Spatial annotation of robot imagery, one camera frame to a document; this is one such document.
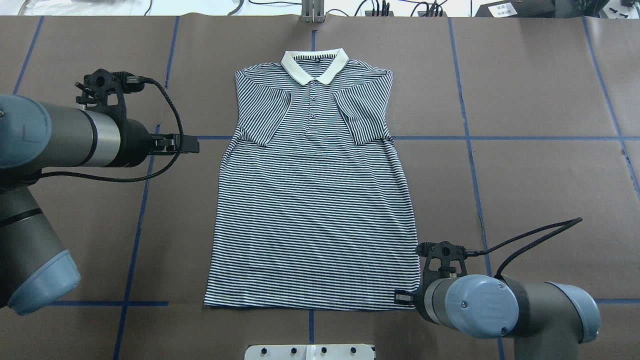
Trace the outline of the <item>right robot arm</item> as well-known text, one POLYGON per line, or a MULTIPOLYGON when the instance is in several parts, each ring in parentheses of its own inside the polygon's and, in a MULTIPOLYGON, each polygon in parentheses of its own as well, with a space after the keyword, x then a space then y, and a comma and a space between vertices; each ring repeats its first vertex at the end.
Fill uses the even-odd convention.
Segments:
POLYGON ((510 276, 435 279, 394 302, 423 319, 479 339, 511 338, 517 360, 578 360, 579 347, 599 335, 601 312, 584 289, 510 276))

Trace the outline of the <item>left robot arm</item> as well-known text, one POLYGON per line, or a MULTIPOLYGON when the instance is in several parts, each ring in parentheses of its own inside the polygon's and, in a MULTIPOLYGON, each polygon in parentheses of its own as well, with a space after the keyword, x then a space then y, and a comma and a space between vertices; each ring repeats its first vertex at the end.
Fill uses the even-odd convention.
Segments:
POLYGON ((197 154, 196 136, 151 133, 122 96, 75 107, 1 96, 1 307, 20 316, 51 305, 82 280, 32 193, 50 167, 135 167, 150 156, 197 154))

